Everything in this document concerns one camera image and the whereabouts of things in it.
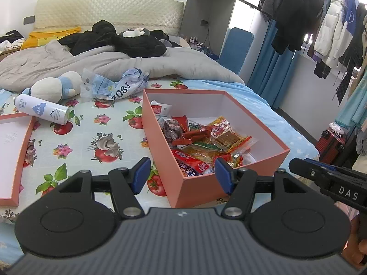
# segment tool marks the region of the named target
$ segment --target open cardboard box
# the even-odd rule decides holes
[[[18,206],[24,158],[35,118],[24,113],[0,116],[0,206]]]
[[[262,176],[272,176],[290,149],[257,117],[225,91],[145,89],[142,122],[155,165],[171,207],[194,207],[224,197],[215,174],[185,177],[176,162],[150,103],[172,105],[170,115],[184,116],[207,125],[224,116],[240,135],[258,141],[250,154],[255,163],[245,167]]]

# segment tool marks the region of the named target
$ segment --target headboard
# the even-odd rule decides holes
[[[84,32],[106,20],[117,33],[145,27],[177,35],[183,12],[184,3],[174,0],[38,0],[34,30],[80,26]]]

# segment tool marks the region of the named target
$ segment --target gray blanket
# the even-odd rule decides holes
[[[84,68],[117,82],[126,70],[134,67],[150,72],[150,78],[177,74],[188,80],[244,83],[238,75],[205,54],[186,47],[167,48],[162,57],[156,58],[130,58],[115,52],[112,46],[73,56],[57,40],[53,40],[42,47],[16,52],[1,61],[0,88],[21,92],[38,80],[59,77],[67,71],[76,71],[81,75]]]

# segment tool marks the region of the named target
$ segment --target curtain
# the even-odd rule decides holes
[[[299,52],[297,51],[294,56],[294,52],[289,49],[286,49],[283,55],[275,52],[272,47],[278,30],[275,23],[274,20],[269,22],[260,54],[247,86],[276,109],[287,92]]]

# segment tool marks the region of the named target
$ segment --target yellow cloth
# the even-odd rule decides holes
[[[62,30],[62,31],[44,31],[44,32],[31,32],[28,39],[23,43],[21,49],[27,49],[29,47],[40,47],[49,43],[51,40],[59,40],[67,35],[78,33],[81,31],[81,27],[75,27],[73,29]]]

